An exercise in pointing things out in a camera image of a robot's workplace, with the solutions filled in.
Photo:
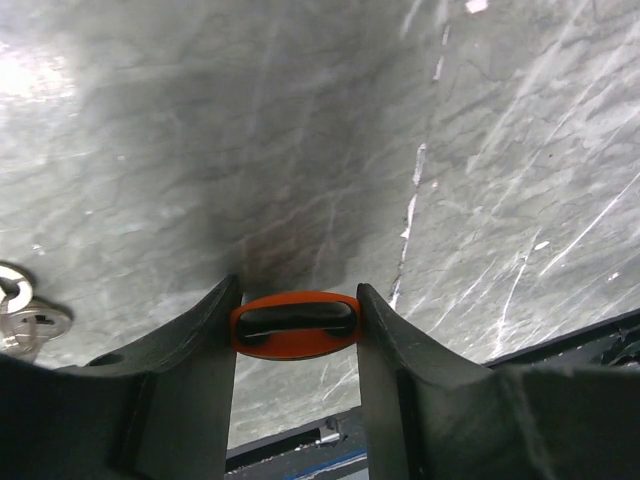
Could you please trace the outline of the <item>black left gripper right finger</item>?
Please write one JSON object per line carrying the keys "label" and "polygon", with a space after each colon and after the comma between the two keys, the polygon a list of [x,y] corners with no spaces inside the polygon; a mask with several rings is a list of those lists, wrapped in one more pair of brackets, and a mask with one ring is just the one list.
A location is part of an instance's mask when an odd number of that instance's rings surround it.
{"label": "black left gripper right finger", "polygon": [[635,479],[639,315],[479,365],[357,290],[373,479]]}

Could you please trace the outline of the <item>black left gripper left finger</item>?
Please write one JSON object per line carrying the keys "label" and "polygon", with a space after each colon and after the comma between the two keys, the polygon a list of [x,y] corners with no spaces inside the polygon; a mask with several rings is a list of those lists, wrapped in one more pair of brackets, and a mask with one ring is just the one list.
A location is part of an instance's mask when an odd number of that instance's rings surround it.
{"label": "black left gripper left finger", "polygon": [[5,479],[220,479],[236,355],[227,277],[189,311],[82,367],[1,359]]}

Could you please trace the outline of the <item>orange padlock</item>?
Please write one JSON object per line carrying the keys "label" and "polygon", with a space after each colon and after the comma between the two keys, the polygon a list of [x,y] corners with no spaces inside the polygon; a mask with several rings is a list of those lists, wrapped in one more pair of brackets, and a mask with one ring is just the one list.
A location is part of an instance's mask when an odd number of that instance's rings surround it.
{"label": "orange padlock", "polygon": [[263,297],[230,314],[236,352],[269,361],[318,358],[355,344],[362,333],[359,301],[321,291]]}

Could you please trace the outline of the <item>yellow padlock silver keys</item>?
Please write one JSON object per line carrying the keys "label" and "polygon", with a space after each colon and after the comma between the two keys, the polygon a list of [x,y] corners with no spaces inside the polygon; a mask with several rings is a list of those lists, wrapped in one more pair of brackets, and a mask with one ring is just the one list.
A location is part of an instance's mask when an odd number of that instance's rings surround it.
{"label": "yellow padlock silver keys", "polygon": [[29,276],[14,265],[1,263],[1,352],[33,363],[42,347],[66,335],[70,313],[35,296]]}

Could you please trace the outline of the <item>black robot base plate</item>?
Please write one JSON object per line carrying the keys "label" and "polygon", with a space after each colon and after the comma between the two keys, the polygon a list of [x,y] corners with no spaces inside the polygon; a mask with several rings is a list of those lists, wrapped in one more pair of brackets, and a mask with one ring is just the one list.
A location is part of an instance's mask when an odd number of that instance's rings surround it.
{"label": "black robot base plate", "polygon": [[[639,369],[639,311],[629,311],[484,363]],[[227,452],[226,479],[367,479],[362,411],[354,407]]]}

